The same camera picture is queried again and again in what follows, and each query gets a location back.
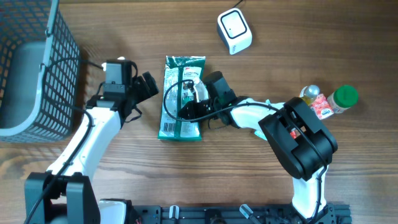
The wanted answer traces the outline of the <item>green 3M gloves packet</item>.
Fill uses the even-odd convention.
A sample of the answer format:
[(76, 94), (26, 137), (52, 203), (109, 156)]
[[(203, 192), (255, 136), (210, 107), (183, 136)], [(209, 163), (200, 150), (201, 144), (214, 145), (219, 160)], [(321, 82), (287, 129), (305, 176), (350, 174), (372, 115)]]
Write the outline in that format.
[(194, 94), (182, 80), (201, 79), (205, 67), (205, 56), (166, 56), (164, 70), (164, 94), (158, 138), (169, 141), (201, 141), (198, 123), (181, 122), (170, 117), (186, 103), (194, 99)]

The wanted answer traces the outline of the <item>yellow Vim liquid bottle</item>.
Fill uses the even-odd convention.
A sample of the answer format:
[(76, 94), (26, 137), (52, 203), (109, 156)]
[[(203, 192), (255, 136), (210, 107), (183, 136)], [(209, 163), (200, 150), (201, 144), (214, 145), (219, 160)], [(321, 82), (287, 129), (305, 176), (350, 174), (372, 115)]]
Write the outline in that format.
[(309, 85), (302, 89), (299, 97), (306, 102), (307, 105), (311, 105), (320, 94), (320, 88), (317, 85)]

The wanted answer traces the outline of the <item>red white tissue pack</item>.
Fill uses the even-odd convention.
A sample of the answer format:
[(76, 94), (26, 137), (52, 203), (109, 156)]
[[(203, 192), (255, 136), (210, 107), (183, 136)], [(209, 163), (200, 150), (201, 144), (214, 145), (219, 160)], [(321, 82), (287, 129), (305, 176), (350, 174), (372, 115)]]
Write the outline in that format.
[(315, 98), (315, 101), (310, 105), (310, 109), (316, 114), (319, 120), (327, 119), (334, 115), (327, 98), (322, 93)]

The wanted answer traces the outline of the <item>green lid plastic jar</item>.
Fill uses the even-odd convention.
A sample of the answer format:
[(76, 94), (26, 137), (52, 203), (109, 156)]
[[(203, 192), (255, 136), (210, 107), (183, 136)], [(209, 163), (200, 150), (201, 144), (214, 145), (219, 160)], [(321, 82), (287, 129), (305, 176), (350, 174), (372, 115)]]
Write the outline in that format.
[(358, 99), (358, 91), (351, 85), (339, 87), (327, 98), (332, 111), (336, 114), (340, 114), (354, 106)]

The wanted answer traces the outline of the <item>teal small wipes packet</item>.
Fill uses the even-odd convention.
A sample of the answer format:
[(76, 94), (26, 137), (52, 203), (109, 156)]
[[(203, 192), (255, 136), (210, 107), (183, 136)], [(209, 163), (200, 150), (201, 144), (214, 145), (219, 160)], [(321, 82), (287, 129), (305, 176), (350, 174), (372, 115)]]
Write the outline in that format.
[[(267, 100), (265, 101), (265, 103), (266, 103), (267, 105), (271, 105), (271, 104), (272, 104), (271, 101), (270, 101), (270, 99), (267, 99)], [(271, 110), (271, 109), (268, 109), (268, 112), (270, 112), (271, 114), (275, 113), (275, 111), (274, 111), (274, 110)], [(254, 134), (255, 134), (257, 137), (259, 137), (259, 138), (261, 138), (261, 139), (267, 141), (267, 138), (266, 138), (265, 134), (264, 134), (261, 130), (256, 130), (256, 131), (254, 131)]]

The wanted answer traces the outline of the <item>red sachet stick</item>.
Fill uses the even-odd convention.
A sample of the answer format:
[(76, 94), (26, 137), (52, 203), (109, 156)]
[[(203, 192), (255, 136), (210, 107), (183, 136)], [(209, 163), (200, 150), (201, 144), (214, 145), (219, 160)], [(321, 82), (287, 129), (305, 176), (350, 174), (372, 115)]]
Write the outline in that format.
[(290, 135), (291, 135), (294, 139), (297, 137), (297, 134), (296, 134), (295, 131), (291, 131), (291, 132), (290, 132)]

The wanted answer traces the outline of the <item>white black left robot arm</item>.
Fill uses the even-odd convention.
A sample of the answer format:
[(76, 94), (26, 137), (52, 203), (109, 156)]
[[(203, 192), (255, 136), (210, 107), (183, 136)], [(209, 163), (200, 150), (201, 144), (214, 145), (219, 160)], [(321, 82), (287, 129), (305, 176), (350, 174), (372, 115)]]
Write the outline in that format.
[(83, 109), (83, 120), (67, 148), (45, 172), (25, 182), (26, 223), (139, 223), (125, 199), (97, 200), (92, 178), (105, 150), (137, 105), (159, 93), (149, 72), (124, 58), (100, 66), (105, 81)]

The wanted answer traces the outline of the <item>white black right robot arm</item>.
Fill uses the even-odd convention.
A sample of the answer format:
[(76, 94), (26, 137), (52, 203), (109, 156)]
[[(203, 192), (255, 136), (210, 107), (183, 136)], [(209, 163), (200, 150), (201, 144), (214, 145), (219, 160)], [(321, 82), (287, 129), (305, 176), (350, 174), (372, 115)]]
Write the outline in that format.
[(193, 93), (193, 100), (178, 111), (178, 118), (191, 123), (218, 119), (225, 126), (262, 131), (293, 178), (295, 211), (306, 223), (316, 223), (325, 215), (323, 181), (338, 145), (303, 99), (293, 97), (278, 108), (236, 96), (220, 71), (180, 84)]

